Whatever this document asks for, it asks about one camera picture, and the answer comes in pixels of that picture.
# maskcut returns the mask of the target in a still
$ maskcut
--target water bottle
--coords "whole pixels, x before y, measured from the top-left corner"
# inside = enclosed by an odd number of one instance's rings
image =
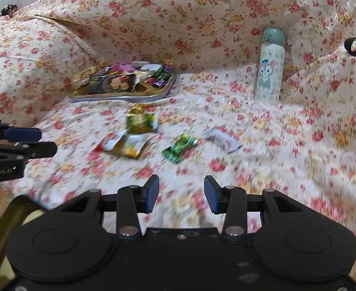
[[[255,100],[260,102],[279,101],[283,77],[284,34],[275,28],[266,28],[262,37]]]

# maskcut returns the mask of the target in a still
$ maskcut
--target gold tray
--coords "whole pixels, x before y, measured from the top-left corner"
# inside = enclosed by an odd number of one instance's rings
[[[71,102],[83,102],[94,100],[128,100],[133,103],[153,102],[165,98],[176,81],[178,74],[172,75],[165,87],[157,89],[146,82],[135,85],[133,92],[112,92],[102,94],[88,94],[88,86],[83,86],[69,95]]]

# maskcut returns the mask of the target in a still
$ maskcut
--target white candy wrapper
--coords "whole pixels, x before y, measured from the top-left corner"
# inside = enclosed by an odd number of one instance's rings
[[[117,145],[117,143],[121,140],[121,138],[123,138],[123,136],[127,133],[127,130],[120,130],[117,132],[117,135],[113,138],[113,139],[109,139],[107,141],[104,142],[104,144],[102,145],[102,149],[105,152],[109,152],[112,151],[115,146]]]
[[[146,64],[150,63],[148,61],[133,61],[130,66],[139,69]]]
[[[241,147],[239,141],[228,136],[216,127],[210,129],[208,132],[205,132],[204,138],[213,140],[214,143],[224,149],[227,153],[235,152]]]
[[[125,140],[121,152],[123,155],[137,158],[149,140],[148,135],[126,135],[127,139]]]

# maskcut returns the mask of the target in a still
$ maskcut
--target snack wrapper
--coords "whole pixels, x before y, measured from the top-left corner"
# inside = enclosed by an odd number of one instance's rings
[[[131,67],[139,69],[146,64],[150,64],[150,63],[148,61],[132,61]]]
[[[123,155],[136,159],[149,140],[147,135],[125,135],[121,152]]]
[[[164,65],[163,73],[173,73],[173,67],[170,67],[169,65]]]
[[[148,76],[148,74],[146,72],[144,72],[144,71],[136,70],[133,73],[136,75],[135,84],[138,84],[141,81],[145,81],[145,79]]]
[[[149,139],[147,135],[128,135],[127,130],[120,130],[114,134],[108,134],[94,151],[137,159]]]
[[[146,64],[140,68],[141,71],[148,73],[148,77],[156,77],[163,71],[163,65],[161,64]]]
[[[132,92],[135,85],[135,78],[136,75],[134,74],[108,77],[106,82],[109,84],[110,88],[106,89],[106,91]]]
[[[162,73],[154,81],[151,82],[151,85],[156,88],[163,88],[169,82],[171,73]]]
[[[150,76],[150,77],[148,77],[148,78],[145,80],[145,82],[146,82],[147,84],[151,84],[154,80],[155,80],[155,78],[152,77],[152,76]]]
[[[197,146],[198,139],[192,138],[188,134],[182,134],[179,140],[162,151],[162,154],[174,163],[179,163],[182,160],[182,155],[186,150]]]
[[[95,73],[99,70],[98,65],[94,65],[89,69],[86,69],[82,72],[76,73],[72,76],[72,88],[79,89],[80,87],[87,85],[89,83],[89,75]]]
[[[107,134],[103,140],[94,148],[93,152],[109,152],[112,151],[121,138],[127,133],[127,130],[119,130],[117,132]]]
[[[135,68],[129,64],[114,64],[111,66],[110,71],[126,71],[126,72],[134,72]]]
[[[241,147],[239,141],[228,136],[226,133],[222,132],[216,127],[204,133],[204,138],[213,140],[214,143],[224,149],[227,153],[235,152]]]
[[[158,117],[153,113],[127,114],[128,133],[146,133],[158,128]]]
[[[103,68],[94,74],[91,74],[89,76],[88,94],[105,93],[103,81],[107,78],[107,76],[116,75],[118,73],[119,73],[118,71],[110,73],[108,67],[108,68]]]
[[[143,113],[147,106],[148,106],[148,104],[136,103],[136,104],[131,108],[131,110],[129,111],[129,113]]]

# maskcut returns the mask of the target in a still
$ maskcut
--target floral bedsheet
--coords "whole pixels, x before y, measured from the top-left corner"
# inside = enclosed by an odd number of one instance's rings
[[[287,39],[280,102],[253,100],[261,32]],[[275,188],[356,235],[356,0],[40,0],[0,18],[0,118],[36,125],[55,141],[51,159],[30,161],[6,182],[49,207],[90,189],[115,193],[158,174],[160,195],[141,226],[222,227],[203,180],[251,194]],[[158,132],[139,160],[93,152],[124,128],[124,101],[71,104],[70,76],[99,60],[174,64],[179,81],[147,110]],[[226,154],[201,140],[180,164],[161,155],[182,133],[218,127],[242,147]],[[115,229],[115,215],[104,226]],[[249,215],[249,231],[260,227]],[[356,279],[356,264],[352,271]]]

